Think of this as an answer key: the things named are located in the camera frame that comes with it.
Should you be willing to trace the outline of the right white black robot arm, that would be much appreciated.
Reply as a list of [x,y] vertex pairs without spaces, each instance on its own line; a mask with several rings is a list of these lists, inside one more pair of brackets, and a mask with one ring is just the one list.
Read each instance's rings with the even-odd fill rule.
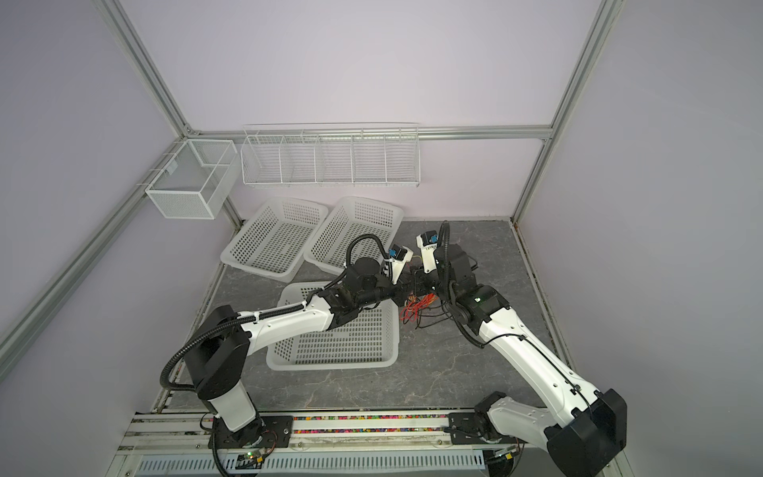
[[499,392],[475,407],[473,435],[516,437],[546,449],[565,476],[596,476],[626,446],[627,403],[602,392],[554,355],[494,287],[478,283],[469,256],[456,244],[420,249],[430,281],[459,332],[479,348],[495,349],[544,403],[531,407]]

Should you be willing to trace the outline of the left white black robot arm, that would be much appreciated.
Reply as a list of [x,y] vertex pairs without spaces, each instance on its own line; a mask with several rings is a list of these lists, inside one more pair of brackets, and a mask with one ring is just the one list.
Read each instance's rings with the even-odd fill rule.
[[231,433],[260,433],[261,418],[242,383],[248,356],[274,343],[338,329],[384,302],[404,306],[411,296],[431,294],[437,278],[421,266],[395,268],[360,258],[302,301],[266,310],[213,310],[168,360],[160,373],[167,391],[191,392]]

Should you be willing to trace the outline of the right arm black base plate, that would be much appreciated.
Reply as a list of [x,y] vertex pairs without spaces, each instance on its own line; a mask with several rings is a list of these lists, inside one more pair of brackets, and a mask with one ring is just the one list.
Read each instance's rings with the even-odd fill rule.
[[456,445],[477,444],[511,444],[517,440],[508,435],[502,435],[489,423],[483,413],[449,413],[448,425],[445,431],[450,440]]

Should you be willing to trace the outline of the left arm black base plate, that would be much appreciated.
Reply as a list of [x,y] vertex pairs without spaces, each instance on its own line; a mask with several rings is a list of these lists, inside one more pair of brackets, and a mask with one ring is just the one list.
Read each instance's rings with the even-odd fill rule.
[[243,429],[231,431],[222,419],[215,417],[212,436],[217,449],[285,448],[289,445],[293,424],[292,415],[266,415]]

